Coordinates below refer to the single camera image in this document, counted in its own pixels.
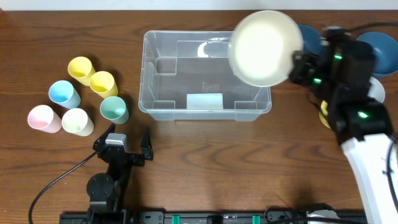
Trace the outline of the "large beige bowl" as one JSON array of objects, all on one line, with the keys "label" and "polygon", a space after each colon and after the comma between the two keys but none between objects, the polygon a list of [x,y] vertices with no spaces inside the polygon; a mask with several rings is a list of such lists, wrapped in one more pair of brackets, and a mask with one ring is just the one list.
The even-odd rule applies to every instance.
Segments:
[{"label": "large beige bowl", "polygon": [[245,17],[234,29],[228,49],[233,73],[244,83],[275,86],[293,69],[292,55],[303,50],[299,25],[279,11],[258,11]]}]

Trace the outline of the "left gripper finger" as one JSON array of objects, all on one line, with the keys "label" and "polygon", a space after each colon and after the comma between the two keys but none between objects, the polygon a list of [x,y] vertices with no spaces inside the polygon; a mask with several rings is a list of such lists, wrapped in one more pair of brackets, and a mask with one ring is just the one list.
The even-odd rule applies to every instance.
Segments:
[{"label": "left gripper finger", "polygon": [[150,129],[146,128],[144,136],[141,141],[140,149],[145,160],[152,161],[154,158],[154,151],[150,140]]},{"label": "left gripper finger", "polygon": [[101,152],[106,147],[106,138],[110,133],[114,133],[116,129],[115,124],[111,124],[109,128],[93,143],[93,150]]}]

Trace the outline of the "yellow small bowl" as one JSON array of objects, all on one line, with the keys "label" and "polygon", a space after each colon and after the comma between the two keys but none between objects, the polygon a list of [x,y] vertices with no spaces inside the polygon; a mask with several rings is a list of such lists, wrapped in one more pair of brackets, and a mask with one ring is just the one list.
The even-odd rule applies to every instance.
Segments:
[{"label": "yellow small bowl", "polygon": [[321,102],[319,118],[324,126],[326,126],[327,128],[330,128],[330,125],[328,124],[328,121],[327,121],[327,116],[328,116],[327,106],[328,106],[328,103],[326,101]]}]

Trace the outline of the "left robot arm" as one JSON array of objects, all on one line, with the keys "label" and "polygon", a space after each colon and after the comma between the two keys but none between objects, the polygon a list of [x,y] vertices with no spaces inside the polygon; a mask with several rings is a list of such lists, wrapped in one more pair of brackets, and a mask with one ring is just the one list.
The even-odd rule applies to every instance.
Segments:
[{"label": "left robot arm", "polygon": [[115,129],[116,125],[111,124],[93,144],[95,154],[108,164],[108,169],[92,176],[86,185],[90,198],[88,224],[132,223],[136,218],[122,208],[131,169],[142,167],[145,161],[154,158],[149,129],[144,133],[140,145],[142,152],[138,154],[128,151],[126,135],[116,133]]}]

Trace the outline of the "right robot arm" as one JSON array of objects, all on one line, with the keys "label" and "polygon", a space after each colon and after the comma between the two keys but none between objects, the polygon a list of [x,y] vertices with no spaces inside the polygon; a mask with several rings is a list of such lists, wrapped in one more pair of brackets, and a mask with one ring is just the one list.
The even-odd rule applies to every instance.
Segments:
[{"label": "right robot arm", "polygon": [[327,103],[324,118],[354,172],[368,223],[397,223],[397,138],[387,108],[368,95],[373,48],[342,28],[328,28],[324,43],[320,55],[294,52],[289,79]]}]

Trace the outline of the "dark blue bowl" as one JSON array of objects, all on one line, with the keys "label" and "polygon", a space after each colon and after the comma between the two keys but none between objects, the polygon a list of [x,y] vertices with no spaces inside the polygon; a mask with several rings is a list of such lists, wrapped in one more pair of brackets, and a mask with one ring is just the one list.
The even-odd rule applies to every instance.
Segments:
[{"label": "dark blue bowl", "polygon": [[319,31],[311,26],[299,24],[299,29],[303,37],[303,51],[313,54],[321,54],[324,51],[322,45],[323,36]]},{"label": "dark blue bowl", "polygon": [[395,39],[382,32],[366,32],[356,40],[366,42],[373,47],[376,55],[374,78],[385,78],[397,72],[397,41]]}]

